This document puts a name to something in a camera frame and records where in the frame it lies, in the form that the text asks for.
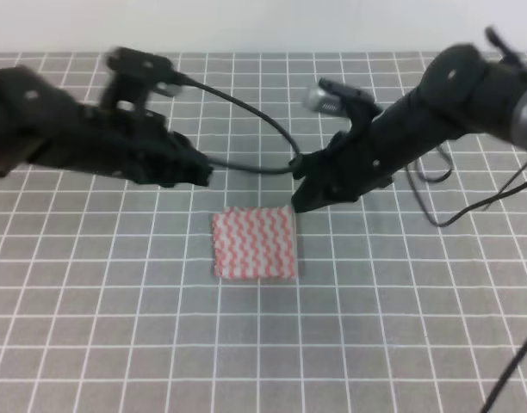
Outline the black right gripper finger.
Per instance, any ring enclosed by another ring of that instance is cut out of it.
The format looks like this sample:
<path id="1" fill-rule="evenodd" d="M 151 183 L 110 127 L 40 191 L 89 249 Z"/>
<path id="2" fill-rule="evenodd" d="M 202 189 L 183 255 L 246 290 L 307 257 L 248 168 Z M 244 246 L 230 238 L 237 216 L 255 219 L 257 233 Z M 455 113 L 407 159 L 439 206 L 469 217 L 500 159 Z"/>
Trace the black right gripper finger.
<path id="1" fill-rule="evenodd" d="M 328 187 L 322 182 L 304 180 L 291 197 L 295 213 L 308 213 L 332 204 Z"/>
<path id="2" fill-rule="evenodd" d="M 310 178 L 317 181 L 332 179 L 331 157 L 327 152 L 301 154 L 291 159 L 288 165 L 292 168 L 295 181 Z"/>

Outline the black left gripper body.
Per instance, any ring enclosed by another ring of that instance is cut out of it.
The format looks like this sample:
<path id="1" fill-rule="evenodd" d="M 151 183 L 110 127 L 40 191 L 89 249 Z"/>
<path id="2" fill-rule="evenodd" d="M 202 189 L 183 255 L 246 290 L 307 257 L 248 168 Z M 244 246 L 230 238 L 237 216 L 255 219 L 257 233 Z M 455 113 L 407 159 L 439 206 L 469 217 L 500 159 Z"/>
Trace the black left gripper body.
<path id="1" fill-rule="evenodd" d="M 105 112 L 80 105 L 77 134 L 81 145 L 73 153 L 75 172 L 139 185 L 190 182 L 190 143 L 169 131 L 160 114 L 148 111 L 138 119 L 122 109 Z"/>

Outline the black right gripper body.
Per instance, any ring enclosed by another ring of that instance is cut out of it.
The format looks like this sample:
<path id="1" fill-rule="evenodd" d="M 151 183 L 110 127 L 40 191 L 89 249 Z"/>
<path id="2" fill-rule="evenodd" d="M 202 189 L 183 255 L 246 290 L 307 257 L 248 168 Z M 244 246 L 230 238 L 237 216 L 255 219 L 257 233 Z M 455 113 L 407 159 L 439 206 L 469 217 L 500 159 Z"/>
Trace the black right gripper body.
<path id="1" fill-rule="evenodd" d="M 401 169 L 401 122 L 384 116 L 356 117 L 337 133 L 319 162 L 319 204 L 357 201 L 385 188 Z"/>

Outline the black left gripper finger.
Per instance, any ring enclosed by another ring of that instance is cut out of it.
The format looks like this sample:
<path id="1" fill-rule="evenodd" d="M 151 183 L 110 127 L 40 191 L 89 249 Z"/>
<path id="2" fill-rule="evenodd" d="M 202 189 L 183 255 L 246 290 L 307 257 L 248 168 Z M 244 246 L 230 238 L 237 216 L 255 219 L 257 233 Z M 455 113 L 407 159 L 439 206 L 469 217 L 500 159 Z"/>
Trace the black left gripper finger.
<path id="1" fill-rule="evenodd" d="M 214 168 L 208 161 L 208 157 L 198 151 L 191 141 L 188 141 L 182 148 L 183 161 L 186 168 L 192 175 L 211 175 Z"/>
<path id="2" fill-rule="evenodd" d="M 160 178 L 159 186 L 174 188 L 178 184 L 192 184 L 207 187 L 211 178 L 211 170 L 172 170 Z"/>

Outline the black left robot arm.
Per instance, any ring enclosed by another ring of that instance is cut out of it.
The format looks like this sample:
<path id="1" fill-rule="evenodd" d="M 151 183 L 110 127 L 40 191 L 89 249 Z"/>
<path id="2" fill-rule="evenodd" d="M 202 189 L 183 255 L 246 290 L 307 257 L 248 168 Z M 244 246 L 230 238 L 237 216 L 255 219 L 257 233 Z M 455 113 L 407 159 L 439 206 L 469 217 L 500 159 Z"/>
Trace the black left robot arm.
<path id="1" fill-rule="evenodd" d="M 162 188 L 213 172 L 163 115 L 83 104 L 26 66 L 0 69 L 0 178 L 21 164 Z"/>

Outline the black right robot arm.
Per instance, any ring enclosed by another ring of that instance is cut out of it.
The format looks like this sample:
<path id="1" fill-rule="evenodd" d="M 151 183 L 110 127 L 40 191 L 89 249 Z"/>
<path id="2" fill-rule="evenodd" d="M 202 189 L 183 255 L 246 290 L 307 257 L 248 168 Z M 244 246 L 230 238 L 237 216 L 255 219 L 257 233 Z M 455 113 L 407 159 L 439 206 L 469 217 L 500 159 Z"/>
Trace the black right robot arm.
<path id="1" fill-rule="evenodd" d="M 301 185 L 295 212 L 355 202 L 390 185 L 396 172 L 448 140 L 487 133 L 527 151 L 527 65 L 492 28 L 489 41 L 503 52 L 487 61 L 472 44 L 440 52 L 419 84 L 386 109 L 372 95 L 322 78 L 306 107 L 350 121 L 328 146 L 306 154 L 293 174 Z"/>

